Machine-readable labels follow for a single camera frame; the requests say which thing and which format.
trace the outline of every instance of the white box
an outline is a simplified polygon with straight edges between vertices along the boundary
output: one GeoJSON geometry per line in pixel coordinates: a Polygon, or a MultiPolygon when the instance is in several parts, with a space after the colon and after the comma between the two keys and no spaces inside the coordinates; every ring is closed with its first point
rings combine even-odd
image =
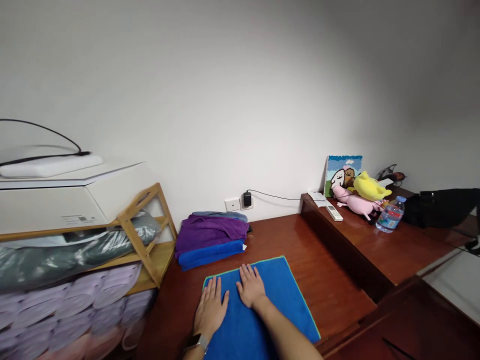
{"type": "Polygon", "coordinates": [[[0,234],[109,224],[156,181],[145,162],[42,179],[0,178],[0,234]]]}

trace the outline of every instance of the stuffed toy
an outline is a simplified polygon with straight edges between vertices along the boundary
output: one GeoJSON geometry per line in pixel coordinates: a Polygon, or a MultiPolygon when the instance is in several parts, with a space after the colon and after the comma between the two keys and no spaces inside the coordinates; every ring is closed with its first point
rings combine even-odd
{"type": "Polygon", "coordinates": [[[351,191],[341,187],[335,186],[332,189],[335,198],[339,201],[337,206],[348,206],[355,214],[363,215],[370,221],[370,214],[375,210],[381,212],[383,210],[380,201],[369,201],[358,195],[353,195],[351,191]]]}
{"type": "Polygon", "coordinates": [[[381,187],[379,182],[373,177],[370,177],[366,171],[362,171],[362,173],[355,178],[353,187],[349,187],[348,190],[351,192],[355,190],[362,198],[370,201],[382,200],[384,197],[392,194],[392,190],[381,187]]]}

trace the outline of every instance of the black bag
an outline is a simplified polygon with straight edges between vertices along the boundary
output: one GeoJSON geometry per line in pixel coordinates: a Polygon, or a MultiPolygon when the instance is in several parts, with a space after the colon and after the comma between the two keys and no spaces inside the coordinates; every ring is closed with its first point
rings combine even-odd
{"type": "Polygon", "coordinates": [[[480,188],[421,191],[406,200],[402,220],[420,228],[452,228],[475,207],[480,231],[480,188]]]}

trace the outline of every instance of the plastic bottle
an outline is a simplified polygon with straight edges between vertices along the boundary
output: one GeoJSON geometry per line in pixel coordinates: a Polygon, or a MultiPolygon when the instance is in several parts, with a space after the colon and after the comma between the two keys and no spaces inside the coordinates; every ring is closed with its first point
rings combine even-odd
{"type": "Polygon", "coordinates": [[[403,196],[397,196],[395,200],[390,201],[376,221],[376,228],[384,233],[393,232],[405,213],[406,201],[407,199],[403,196]]]}

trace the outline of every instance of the pink pig plush toy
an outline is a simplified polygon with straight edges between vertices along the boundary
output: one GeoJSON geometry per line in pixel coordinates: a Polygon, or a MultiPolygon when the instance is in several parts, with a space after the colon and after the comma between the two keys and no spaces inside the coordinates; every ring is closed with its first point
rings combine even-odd
{"type": "Polygon", "coordinates": [[[348,206],[355,214],[363,215],[370,221],[369,214],[373,210],[382,211],[382,203],[380,201],[370,201],[358,195],[352,195],[350,190],[347,190],[340,185],[334,186],[332,189],[335,197],[339,201],[337,206],[348,206]]]}

